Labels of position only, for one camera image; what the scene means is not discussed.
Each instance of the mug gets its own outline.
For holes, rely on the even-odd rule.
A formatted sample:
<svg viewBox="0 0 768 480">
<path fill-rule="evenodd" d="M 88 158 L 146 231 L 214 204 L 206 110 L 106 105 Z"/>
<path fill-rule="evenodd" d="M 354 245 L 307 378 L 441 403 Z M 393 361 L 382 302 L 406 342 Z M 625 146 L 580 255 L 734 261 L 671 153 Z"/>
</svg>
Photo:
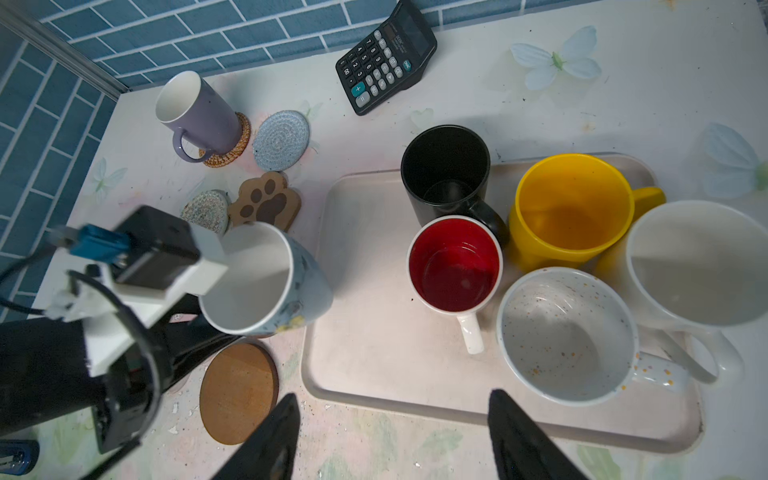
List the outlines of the mug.
<svg viewBox="0 0 768 480">
<path fill-rule="evenodd" d="M 200 298 L 216 329 L 270 335 L 305 326 L 331 307 L 333 291 L 304 247 L 274 225 L 246 223 L 221 239 L 227 272 Z"/>
<path fill-rule="evenodd" d="M 165 84 L 154 107 L 157 119 L 174 131 L 174 150 L 192 163 L 224 155 L 240 141 L 243 128 L 227 102 L 194 71 L 182 71 Z M 192 158 L 181 146 L 184 138 L 205 155 Z"/>
<path fill-rule="evenodd" d="M 416 296 L 426 306 L 458 317 L 467 351 L 485 346 L 476 313 L 502 279 L 502 248 L 474 218 L 448 215 L 427 223 L 408 250 L 408 274 Z"/>
<path fill-rule="evenodd" d="M 458 125 L 422 132 L 406 148 L 400 164 L 402 182 L 422 226 L 445 215 L 472 217 L 505 247 L 509 229 L 483 201 L 490 173 L 488 147 L 475 132 Z"/>
<path fill-rule="evenodd" d="M 627 304 L 608 285 L 561 266 L 515 282 L 498 309 L 496 338 L 515 375 L 567 406 L 604 402 L 631 379 L 682 392 L 685 368 L 641 352 Z"/>
<path fill-rule="evenodd" d="M 768 316 L 768 230 L 738 210 L 686 200 L 657 207 L 598 261 L 612 286 L 662 349 L 699 382 L 731 386 L 744 361 L 724 329 Z M 713 375 L 664 330 L 688 332 L 710 351 Z"/>
<path fill-rule="evenodd" d="M 666 201 L 656 187 L 632 190 L 597 157 L 561 154 L 531 167 L 509 212 L 512 261 L 524 272 L 576 268 L 616 243 L 629 226 Z"/>
</svg>

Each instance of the round wooden coaster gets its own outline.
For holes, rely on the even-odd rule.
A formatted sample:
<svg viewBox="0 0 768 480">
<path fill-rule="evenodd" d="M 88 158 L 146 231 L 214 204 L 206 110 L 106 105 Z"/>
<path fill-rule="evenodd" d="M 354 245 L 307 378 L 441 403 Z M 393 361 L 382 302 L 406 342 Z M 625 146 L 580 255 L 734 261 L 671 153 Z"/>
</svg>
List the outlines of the round wooden coaster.
<svg viewBox="0 0 768 480">
<path fill-rule="evenodd" d="M 248 117 L 240 112 L 237 112 L 235 115 L 237 115 L 237 118 L 240 120 L 240 125 L 243 127 L 243 134 L 240 136 L 240 141 L 237 142 L 235 148 L 225 155 L 211 155 L 208 160 L 203 162 L 203 165 L 206 167 L 218 168 L 231 164 L 245 151 L 245 147 L 248 145 L 248 140 L 250 140 L 250 121 L 248 121 Z M 205 155 L 205 150 L 200 149 L 200 156 L 202 157 L 203 155 Z"/>
<path fill-rule="evenodd" d="M 219 443 L 243 443 L 274 408 L 277 392 L 277 369 L 265 349 L 249 343 L 229 346 L 203 377 L 203 425 Z"/>
</svg>

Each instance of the yellow mug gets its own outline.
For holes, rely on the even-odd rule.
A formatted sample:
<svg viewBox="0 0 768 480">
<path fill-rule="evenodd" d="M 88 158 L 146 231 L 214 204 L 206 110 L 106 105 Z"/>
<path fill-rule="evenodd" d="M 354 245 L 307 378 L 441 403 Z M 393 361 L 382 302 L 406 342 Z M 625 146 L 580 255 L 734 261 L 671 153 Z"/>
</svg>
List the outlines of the yellow mug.
<svg viewBox="0 0 768 480">
<path fill-rule="evenodd" d="M 545 158 L 520 180 L 509 212 L 512 261 L 524 272 L 578 267 L 666 201 L 660 188 L 632 190 L 619 170 L 597 157 Z"/>
</svg>

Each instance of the black mug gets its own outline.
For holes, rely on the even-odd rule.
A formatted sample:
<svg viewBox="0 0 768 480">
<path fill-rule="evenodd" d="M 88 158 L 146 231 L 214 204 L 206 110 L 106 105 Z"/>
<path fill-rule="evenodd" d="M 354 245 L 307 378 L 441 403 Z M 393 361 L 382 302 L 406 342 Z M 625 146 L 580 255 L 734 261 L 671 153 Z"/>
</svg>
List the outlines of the black mug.
<svg viewBox="0 0 768 480">
<path fill-rule="evenodd" d="M 491 155 L 473 131 L 439 125 L 422 132 L 406 148 L 400 175 L 416 218 L 424 226 L 445 215 L 464 215 L 482 222 L 504 248 L 509 229 L 483 201 Z"/>
</svg>

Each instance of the wooden coaster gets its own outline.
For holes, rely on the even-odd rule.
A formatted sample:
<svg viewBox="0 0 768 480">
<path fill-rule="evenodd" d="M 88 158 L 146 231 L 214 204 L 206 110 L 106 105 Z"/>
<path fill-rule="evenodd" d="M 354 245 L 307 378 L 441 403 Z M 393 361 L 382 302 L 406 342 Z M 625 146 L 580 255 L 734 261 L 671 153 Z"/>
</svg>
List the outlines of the wooden coaster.
<svg viewBox="0 0 768 480">
<path fill-rule="evenodd" d="M 250 140 L 250 121 L 248 121 L 248 117 L 240 112 L 237 112 L 235 115 L 237 115 L 237 118 L 240 120 L 240 126 L 243 128 L 243 134 L 240 135 L 240 141 L 237 142 L 235 148 L 225 155 L 211 155 L 208 160 L 203 162 L 203 165 L 206 167 L 218 168 L 231 164 L 245 151 L 245 147 L 248 145 L 248 140 Z M 200 149 L 200 156 L 202 157 L 203 155 L 205 155 L 205 150 Z"/>
<path fill-rule="evenodd" d="M 300 208 L 301 197 L 288 188 L 288 180 L 280 172 L 266 172 L 245 180 L 237 201 L 227 211 L 233 228 L 246 222 L 267 222 L 286 232 Z"/>
<path fill-rule="evenodd" d="M 260 346 L 238 343 L 219 352 L 200 387 L 200 417 L 219 443 L 246 441 L 277 403 L 277 369 Z"/>
</svg>

